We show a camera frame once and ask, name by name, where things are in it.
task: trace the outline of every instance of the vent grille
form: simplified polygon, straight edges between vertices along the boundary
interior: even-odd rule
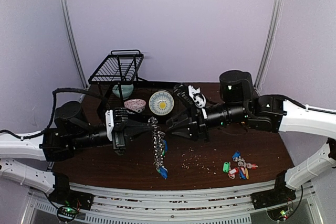
[[[113,219],[109,217],[102,217],[102,216],[95,216],[91,214],[86,214],[85,223],[90,224],[155,224],[155,223],[163,223],[164,221],[160,222],[151,222],[151,221],[124,221]],[[179,221],[179,223],[185,224],[252,224],[250,215],[243,215],[239,217],[231,217],[231,218],[224,218],[222,220],[216,221],[204,221],[204,222],[189,222],[189,221]]]
[[[46,202],[37,201],[36,202],[36,209],[48,212],[50,214],[55,215],[56,214],[56,208],[50,205]],[[163,222],[168,221],[141,221],[137,222],[134,220],[122,220],[118,218],[111,218],[111,217],[105,217],[105,216],[97,216],[95,214],[87,213],[85,214],[85,219],[78,221],[82,223],[88,223],[88,224],[159,224]],[[214,220],[214,221],[179,221],[179,224],[252,224],[250,215],[242,215],[239,217],[231,217],[231,218],[223,218],[220,220]]]

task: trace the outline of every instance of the white wall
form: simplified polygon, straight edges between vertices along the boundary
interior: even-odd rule
[[[284,0],[263,94],[282,93],[304,104],[336,109],[336,1]],[[281,135],[294,164],[327,140],[302,133]],[[336,219],[336,172],[313,181],[327,223]]]
[[[274,0],[68,0],[87,78],[115,49],[140,49],[148,80],[218,82],[229,69],[255,78]]]
[[[80,87],[59,0],[0,0],[0,129],[43,129],[57,87]],[[77,95],[60,95],[58,104]],[[18,223],[27,187],[0,179],[0,223]]]

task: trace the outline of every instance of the chain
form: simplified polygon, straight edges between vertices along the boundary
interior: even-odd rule
[[[152,138],[154,146],[154,165],[156,170],[160,173],[160,168],[165,169],[163,165],[163,156],[165,151],[165,141],[163,138],[165,134],[161,131],[157,122],[157,119],[154,117],[151,117],[148,120],[148,125],[153,127]]]

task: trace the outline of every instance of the wooden table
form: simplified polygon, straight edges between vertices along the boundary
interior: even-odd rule
[[[197,83],[211,100],[220,102],[218,83]],[[92,124],[99,123],[94,98],[85,97],[83,108]],[[118,156],[112,147],[78,151],[76,156],[54,165],[54,172],[64,173],[71,182],[84,185],[139,189],[186,190],[228,187],[266,182],[293,167],[293,163],[279,134],[249,130],[238,124],[210,131],[210,142],[193,142],[166,136],[168,152],[164,165],[168,179],[163,179],[153,165],[151,134],[143,134],[127,146],[126,154]],[[230,179],[223,173],[223,163],[232,162],[232,155],[240,151],[248,163],[259,165],[249,170],[249,180]]]

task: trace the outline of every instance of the metal pole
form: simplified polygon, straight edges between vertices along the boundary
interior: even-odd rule
[[[63,10],[63,16],[64,16],[64,21],[66,25],[66,30],[67,30],[67,35],[68,35],[68,40],[69,40],[72,56],[75,61],[75,66],[76,66],[76,69],[77,69],[77,72],[78,72],[83,88],[87,88],[88,85],[87,85],[84,71],[80,63],[79,56],[78,56],[78,51],[77,51],[75,38],[74,38],[74,32],[72,31],[67,0],[60,0],[60,2],[61,2],[62,10]]]
[[[274,5],[273,5],[273,12],[272,12],[272,17],[271,17],[271,22],[269,25],[269,30],[268,30],[268,35],[267,35],[267,40],[264,48],[264,53],[263,57],[261,59],[260,67],[258,70],[256,82],[255,82],[255,88],[257,91],[260,92],[261,90],[261,85],[262,82],[264,81],[264,77],[267,72],[268,68],[268,63],[270,60],[271,56],[271,51],[273,47],[273,40],[275,36],[275,31],[278,26],[279,22],[279,16],[281,13],[281,7],[282,7],[283,0],[274,0]]]

